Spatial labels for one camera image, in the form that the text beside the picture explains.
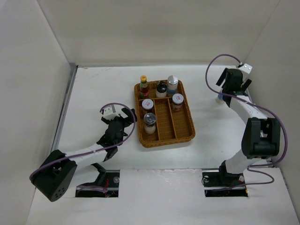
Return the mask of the blue label salt jar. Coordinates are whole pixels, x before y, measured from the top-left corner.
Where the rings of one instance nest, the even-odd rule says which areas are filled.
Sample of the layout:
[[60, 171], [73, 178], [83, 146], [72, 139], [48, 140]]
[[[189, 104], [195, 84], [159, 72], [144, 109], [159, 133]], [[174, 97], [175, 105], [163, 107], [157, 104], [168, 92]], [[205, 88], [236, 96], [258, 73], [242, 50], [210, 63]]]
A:
[[174, 75], [167, 78], [167, 96], [171, 97], [177, 93], [178, 81], [178, 78]]
[[223, 94], [218, 94], [217, 95], [217, 97], [216, 97], [216, 102], [218, 103], [218, 104], [224, 104], [225, 103], [225, 101], [223, 100]]

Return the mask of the white lid pepper jar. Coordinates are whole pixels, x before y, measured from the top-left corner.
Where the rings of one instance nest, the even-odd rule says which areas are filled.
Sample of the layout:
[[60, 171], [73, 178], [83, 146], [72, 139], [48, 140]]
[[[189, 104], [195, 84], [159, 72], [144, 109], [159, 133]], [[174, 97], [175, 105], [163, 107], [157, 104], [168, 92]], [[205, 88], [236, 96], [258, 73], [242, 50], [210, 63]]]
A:
[[154, 102], [151, 99], [144, 99], [142, 101], [143, 114], [153, 113]]

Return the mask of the dark lid spice jar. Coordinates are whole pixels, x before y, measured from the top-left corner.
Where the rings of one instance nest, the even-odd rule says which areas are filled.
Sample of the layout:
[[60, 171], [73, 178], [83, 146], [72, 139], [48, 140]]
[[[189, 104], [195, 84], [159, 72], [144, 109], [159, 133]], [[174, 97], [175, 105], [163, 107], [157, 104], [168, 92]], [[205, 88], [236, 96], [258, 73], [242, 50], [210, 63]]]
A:
[[153, 113], [147, 113], [144, 115], [144, 130], [147, 134], [151, 135], [156, 131], [156, 116]]

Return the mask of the yellow cap red sauce bottle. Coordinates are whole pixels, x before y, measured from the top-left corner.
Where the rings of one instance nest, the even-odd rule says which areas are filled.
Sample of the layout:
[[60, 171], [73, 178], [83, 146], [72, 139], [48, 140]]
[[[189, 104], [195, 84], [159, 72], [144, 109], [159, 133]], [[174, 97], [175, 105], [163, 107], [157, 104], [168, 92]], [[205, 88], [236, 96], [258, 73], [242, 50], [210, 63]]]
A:
[[140, 77], [140, 96], [142, 99], [149, 98], [149, 86], [145, 75]]

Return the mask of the black cap white bottle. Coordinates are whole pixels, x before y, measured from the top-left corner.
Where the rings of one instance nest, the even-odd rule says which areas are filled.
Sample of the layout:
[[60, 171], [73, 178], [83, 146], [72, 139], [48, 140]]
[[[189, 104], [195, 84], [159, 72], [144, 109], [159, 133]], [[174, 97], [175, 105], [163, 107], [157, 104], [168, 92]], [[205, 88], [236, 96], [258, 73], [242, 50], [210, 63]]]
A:
[[160, 81], [156, 86], [156, 98], [165, 98], [167, 85], [165, 81]]

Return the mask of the red label spice jar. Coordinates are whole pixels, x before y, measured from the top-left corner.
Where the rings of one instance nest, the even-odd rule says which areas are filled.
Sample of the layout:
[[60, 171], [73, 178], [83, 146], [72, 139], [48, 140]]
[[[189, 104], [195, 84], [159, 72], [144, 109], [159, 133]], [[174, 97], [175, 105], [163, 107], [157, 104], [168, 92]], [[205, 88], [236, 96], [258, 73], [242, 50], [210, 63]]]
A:
[[172, 109], [174, 111], [180, 111], [184, 102], [184, 97], [182, 94], [174, 94], [172, 97]]

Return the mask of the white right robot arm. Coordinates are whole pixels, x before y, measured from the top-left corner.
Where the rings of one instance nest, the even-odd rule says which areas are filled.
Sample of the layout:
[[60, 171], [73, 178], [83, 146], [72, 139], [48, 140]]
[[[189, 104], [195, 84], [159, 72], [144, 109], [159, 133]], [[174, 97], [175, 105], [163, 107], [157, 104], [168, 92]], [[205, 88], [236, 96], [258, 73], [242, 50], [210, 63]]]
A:
[[219, 167], [217, 180], [222, 186], [242, 184], [245, 169], [279, 153], [280, 124], [252, 105], [245, 93], [250, 83], [250, 80], [244, 82], [242, 71], [234, 68], [225, 68], [216, 83], [222, 88], [218, 99], [234, 110], [246, 125], [241, 149]]

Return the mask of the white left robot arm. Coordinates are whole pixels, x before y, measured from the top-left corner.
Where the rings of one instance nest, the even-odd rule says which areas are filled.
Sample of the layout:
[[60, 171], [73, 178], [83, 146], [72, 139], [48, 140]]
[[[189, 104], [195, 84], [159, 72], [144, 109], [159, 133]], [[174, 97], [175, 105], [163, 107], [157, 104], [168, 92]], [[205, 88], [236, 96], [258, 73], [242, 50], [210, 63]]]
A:
[[134, 109], [122, 106], [126, 117], [113, 113], [113, 105], [101, 108], [101, 120], [108, 125], [103, 136], [92, 146], [75, 153], [54, 150], [42, 165], [30, 175], [31, 183], [51, 202], [60, 199], [69, 188], [77, 170], [94, 165], [98, 171], [89, 175], [89, 181], [95, 187], [105, 182], [105, 169], [100, 165], [111, 159], [129, 137], [125, 128], [135, 126], [137, 116]]

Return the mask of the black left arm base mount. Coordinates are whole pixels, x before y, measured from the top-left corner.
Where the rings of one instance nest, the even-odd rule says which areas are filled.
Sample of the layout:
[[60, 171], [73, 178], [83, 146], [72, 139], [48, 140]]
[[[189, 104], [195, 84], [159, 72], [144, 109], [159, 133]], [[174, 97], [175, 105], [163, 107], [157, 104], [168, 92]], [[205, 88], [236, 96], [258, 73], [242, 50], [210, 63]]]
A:
[[83, 183], [76, 187], [77, 198], [117, 198], [119, 197], [120, 170], [106, 170], [98, 163], [92, 164], [98, 176], [94, 182]]

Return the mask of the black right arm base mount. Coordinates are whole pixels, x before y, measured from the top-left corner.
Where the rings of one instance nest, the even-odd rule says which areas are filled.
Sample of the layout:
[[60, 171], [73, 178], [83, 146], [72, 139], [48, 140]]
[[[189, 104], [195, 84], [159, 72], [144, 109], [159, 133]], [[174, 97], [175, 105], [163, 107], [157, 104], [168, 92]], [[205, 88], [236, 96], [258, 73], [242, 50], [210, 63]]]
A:
[[202, 184], [206, 197], [248, 197], [244, 174], [223, 174], [218, 169], [202, 170]]

